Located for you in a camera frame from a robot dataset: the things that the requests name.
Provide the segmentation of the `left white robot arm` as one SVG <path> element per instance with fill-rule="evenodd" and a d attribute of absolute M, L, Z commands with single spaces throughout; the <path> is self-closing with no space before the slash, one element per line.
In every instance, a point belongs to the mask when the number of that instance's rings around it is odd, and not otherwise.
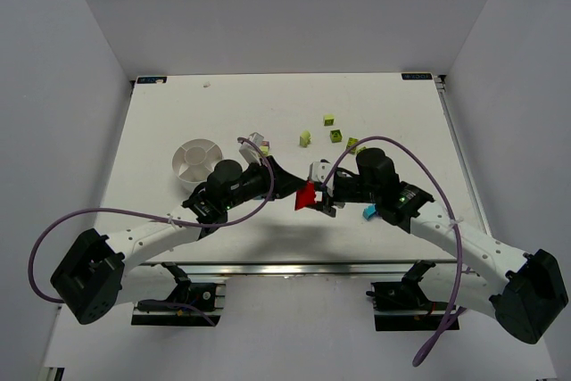
<path fill-rule="evenodd" d="M 93 228 L 81 233 L 50 282 L 82 325 L 126 302 L 145 302 L 152 310 L 197 304 L 203 290 L 177 264 L 148 261 L 213 234 L 228 222 L 228 211 L 242 203 L 282 199 L 305 185 L 273 157 L 246 169 L 233 160 L 221 161 L 165 220 L 107 235 Z"/>

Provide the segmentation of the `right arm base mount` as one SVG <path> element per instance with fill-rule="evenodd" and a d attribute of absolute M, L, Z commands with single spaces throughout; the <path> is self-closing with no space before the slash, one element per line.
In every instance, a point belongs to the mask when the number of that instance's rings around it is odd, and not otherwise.
<path fill-rule="evenodd" d="M 420 282 L 432 268 L 451 268 L 451 262 L 405 261 L 368 265 L 370 287 L 366 291 L 372 304 L 377 332 L 435 332 L 447 302 L 428 300 Z"/>

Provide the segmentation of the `red lego brick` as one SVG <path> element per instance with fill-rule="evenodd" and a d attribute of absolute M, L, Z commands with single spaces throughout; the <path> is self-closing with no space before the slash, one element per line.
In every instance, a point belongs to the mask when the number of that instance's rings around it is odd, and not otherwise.
<path fill-rule="evenodd" d="M 321 211 L 323 206 L 322 200 L 319 199 L 321 193 L 322 185 L 308 180 L 304 187 L 296 191 L 294 209 L 296 211 L 302 209 Z"/>

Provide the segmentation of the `teal stepped lego brick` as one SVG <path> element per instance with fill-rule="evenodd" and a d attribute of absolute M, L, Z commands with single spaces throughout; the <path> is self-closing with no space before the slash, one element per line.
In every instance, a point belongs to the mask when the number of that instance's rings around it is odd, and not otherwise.
<path fill-rule="evenodd" d="M 362 212 L 362 217 L 366 221 L 370 221 L 378 216 L 377 208 L 374 204 L 368 205 Z"/>

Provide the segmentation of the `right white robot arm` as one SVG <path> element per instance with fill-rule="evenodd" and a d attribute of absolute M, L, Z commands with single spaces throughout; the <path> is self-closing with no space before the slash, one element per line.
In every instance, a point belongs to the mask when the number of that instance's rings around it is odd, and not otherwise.
<path fill-rule="evenodd" d="M 527 253 L 488 236 L 464 222 L 455 222 L 428 192 L 400 180 L 393 161 L 378 148 L 356 157 L 358 171 L 346 173 L 329 162 L 314 162 L 309 181 L 322 194 L 316 211 L 335 216 L 345 203 L 372 203 L 381 220 L 450 255 L 461 255 L 471 268 L 417 261 L 404 274 L 395 295 L 405 305 L 421 307 L 444 302 L 458 293 L 459 307 L 496 321 L 525 344 L 536 344 L 568 304 L 556 258 L 544 251 Z"/>

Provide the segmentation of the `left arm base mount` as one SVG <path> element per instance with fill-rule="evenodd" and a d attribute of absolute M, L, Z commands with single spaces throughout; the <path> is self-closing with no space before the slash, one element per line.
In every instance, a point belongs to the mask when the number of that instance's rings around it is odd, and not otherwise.
<path fill-rule="evenodd" d="M 177 264 L 164 262 L 161 268 L 174 281 L 163 299 L 144 298 L 135 304 L 132 326 L 216 327 L 224 308 L 226 286 L 210 280 L 193 280 Z"/>

